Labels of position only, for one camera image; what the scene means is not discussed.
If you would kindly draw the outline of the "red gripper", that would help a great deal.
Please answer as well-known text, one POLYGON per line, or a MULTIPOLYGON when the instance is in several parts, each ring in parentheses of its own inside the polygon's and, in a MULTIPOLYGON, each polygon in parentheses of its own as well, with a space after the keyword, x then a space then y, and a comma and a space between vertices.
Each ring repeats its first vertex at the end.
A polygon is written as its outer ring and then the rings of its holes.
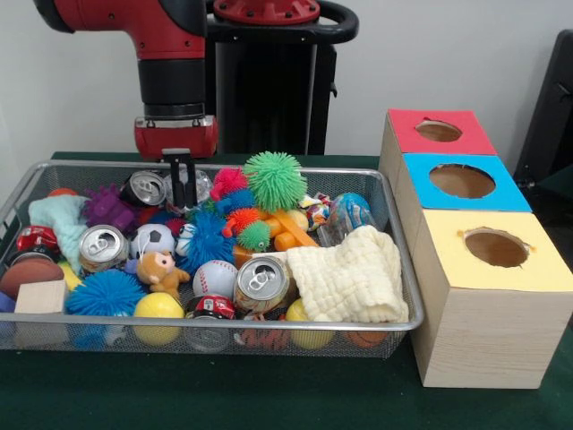
MULTIPOLYGON (((195 119, 151 119, 137 117, 134 122, 136 148, 145 159, 162 159, 166 150, 188 150, 194 158, 209 158, 218 145, 218 123, 214 116, 195 119)), ((180 180, 182 154, 169 156, 173 205, 178 210, 197 205, 196 171, 190 154, 184 155, 187 183, 180 180)))

